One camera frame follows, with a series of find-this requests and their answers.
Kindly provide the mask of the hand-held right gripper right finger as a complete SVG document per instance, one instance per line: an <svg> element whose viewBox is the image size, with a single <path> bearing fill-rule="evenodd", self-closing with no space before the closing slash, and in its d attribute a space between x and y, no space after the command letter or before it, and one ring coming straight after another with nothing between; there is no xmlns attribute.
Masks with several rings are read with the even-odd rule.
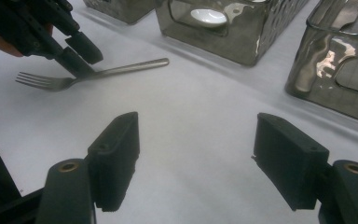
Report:
<svg viewBox="0 0 358 224"><path fill-rule="evenodd" d="M254 160L292 210L314 208L328 157L325 147L286 119L257 115Z"/></svg>

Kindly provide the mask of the white ceramic spoon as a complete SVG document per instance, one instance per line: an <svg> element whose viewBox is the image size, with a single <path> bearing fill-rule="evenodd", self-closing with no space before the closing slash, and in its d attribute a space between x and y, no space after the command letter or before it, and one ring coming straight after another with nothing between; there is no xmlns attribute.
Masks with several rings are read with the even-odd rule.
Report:
<svg viewBox="0 0 358 224"><path fill-rule="evenodd" d="M225 25L227 17L219 11L206 8L196 8L190 12L190 16L201 26L214 28Z"/></svg>

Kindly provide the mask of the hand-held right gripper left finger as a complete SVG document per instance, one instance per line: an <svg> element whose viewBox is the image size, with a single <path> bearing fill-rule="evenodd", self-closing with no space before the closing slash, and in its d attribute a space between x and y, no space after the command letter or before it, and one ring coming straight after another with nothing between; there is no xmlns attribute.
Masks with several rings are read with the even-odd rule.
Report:
<svg viewBox="0 0 358 224"><path fill-rule="evenodd" d="M115 118L88 148L91 195L104 212L121 206L140 154L138 113Z"/></svg>

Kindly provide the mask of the grey translucent plastic bin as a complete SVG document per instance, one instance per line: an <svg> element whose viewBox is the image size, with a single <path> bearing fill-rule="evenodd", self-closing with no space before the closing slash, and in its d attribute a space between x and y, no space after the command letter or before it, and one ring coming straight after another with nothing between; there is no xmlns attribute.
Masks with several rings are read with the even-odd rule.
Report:
<svg viewBox="0 0 358 224"><path fill-rule="evenodd" d="M83 0L83 2L87 7L127 24L135 24L156 5L156 0Z"/></svg>
<svg viewBox="0 0 358 224"><path fill-rule="evenodd" d="M254 65L309 0L156 0L160 31L232 62ZM207 28L190 12L222 12L225 25Z"/></svg>
<svg viewBox="0 0 358 224"><path fill-rule="evenodd" d="M358 0L320 0L307 18L285 90L358 119Z"/></svg>

